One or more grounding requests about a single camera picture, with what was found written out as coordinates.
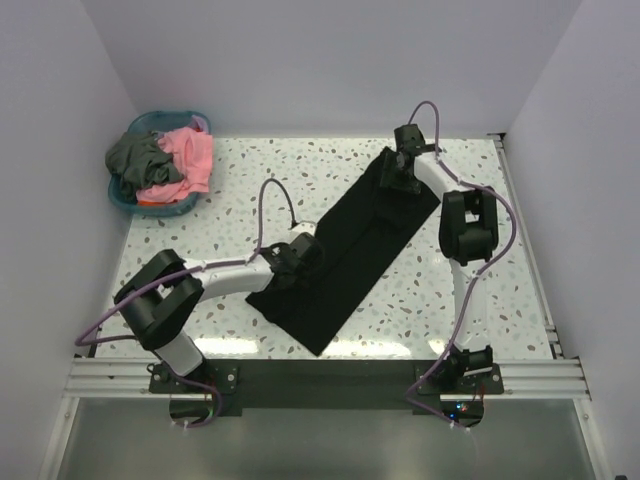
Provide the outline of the black t shirt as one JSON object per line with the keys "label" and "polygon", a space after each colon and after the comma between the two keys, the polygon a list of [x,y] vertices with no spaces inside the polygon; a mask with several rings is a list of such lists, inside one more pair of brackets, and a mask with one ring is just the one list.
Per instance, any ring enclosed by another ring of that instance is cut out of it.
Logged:
{"label": "black t shirt", "polygon": [[381,186],[395,152],[384,148],[317,223],[321,265],[302,285],[253,293],[246,302],[313,355],[320,355],[440,201]]}

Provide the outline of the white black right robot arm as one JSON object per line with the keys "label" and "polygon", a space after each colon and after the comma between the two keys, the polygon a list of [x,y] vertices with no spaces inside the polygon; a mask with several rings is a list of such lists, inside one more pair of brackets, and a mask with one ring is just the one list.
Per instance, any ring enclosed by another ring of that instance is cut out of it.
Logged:
{"label": "white black right robot arm", "polygon": [[396,128],[394,140],[380,185],[414,195],[429,190],[440,201],[438,242],[449,260],[456,316],[444,351],[409,391],[429,384],[440,392],[466,393],[493,368],[481,270],[498,246],[497,199],[492,190],[462,180],[446,166],[439,147],[427,143],[417,125]]}

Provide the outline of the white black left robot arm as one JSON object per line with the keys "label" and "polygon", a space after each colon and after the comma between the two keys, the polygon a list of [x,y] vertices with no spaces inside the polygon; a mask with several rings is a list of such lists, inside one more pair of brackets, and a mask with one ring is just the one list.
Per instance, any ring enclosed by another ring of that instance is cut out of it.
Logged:
{"label": "white black left robot arm", "polygon": [[158,359],[148,366],[149,391],[195,394],[214,387],[233,394],[237,371],[214,366],[185,331],[196,306],[229,294],[289,290],[307,280],[323,260],[324,249],[307,232],[246,258],[196,261],[172,249],[156,254],[114,299],[134,338]]}

